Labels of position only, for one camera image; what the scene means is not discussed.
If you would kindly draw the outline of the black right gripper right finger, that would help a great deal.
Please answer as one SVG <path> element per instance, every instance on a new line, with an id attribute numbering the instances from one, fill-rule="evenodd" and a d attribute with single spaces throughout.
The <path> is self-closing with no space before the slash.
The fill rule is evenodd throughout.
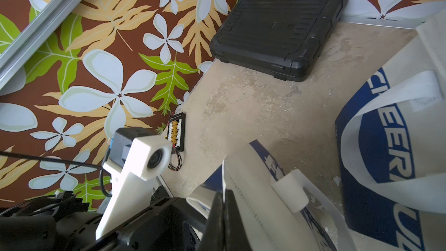
<path id="1" fill-rule="evenodd" d="M 232 190 L 224 194 L 224 250 L 252 251 Z"/>

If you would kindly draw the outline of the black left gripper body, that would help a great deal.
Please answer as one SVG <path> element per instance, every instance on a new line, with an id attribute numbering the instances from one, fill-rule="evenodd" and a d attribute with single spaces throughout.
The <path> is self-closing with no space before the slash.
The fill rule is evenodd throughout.
<path id="1" fill-rule="evenodd" d="M 203 232 L 206 218 L 184 198 L 171 198 L 159 187 L 151 205 L 119 225 L 84 251 L 197 251 L 195 231 Z"/>

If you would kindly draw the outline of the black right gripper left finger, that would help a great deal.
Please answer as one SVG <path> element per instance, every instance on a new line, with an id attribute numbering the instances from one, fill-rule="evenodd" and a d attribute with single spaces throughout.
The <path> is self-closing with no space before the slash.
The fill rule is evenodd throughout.
<path id="1" fill-rule="evenodd" d="M 224 201 L 223 193 L 217 192 L 214 197 L 206 229 L 200 242 L 199 251 L 224 250 Z"/>

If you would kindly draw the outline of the narrow takeout bag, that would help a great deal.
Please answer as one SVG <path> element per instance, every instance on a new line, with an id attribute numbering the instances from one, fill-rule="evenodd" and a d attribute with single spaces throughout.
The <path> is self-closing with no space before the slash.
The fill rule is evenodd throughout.
<path id="1" fill-rule="evenodd" d="M 405 251 L 446 248 L 446 13 L 377 70 L 335 121 L 350 229 Z"/>

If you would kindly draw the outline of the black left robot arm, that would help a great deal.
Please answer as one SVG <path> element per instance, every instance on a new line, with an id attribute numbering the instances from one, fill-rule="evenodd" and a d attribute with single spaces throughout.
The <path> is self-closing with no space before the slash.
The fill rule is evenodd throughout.
<path id="1" fill-rule="evenodd" d="M 3 251 L 196 251 L 206 218 L 163 187 L 149 207 L 95 238 L 102 214 L 71 191 L 38 198 L 1 213 Z"/>

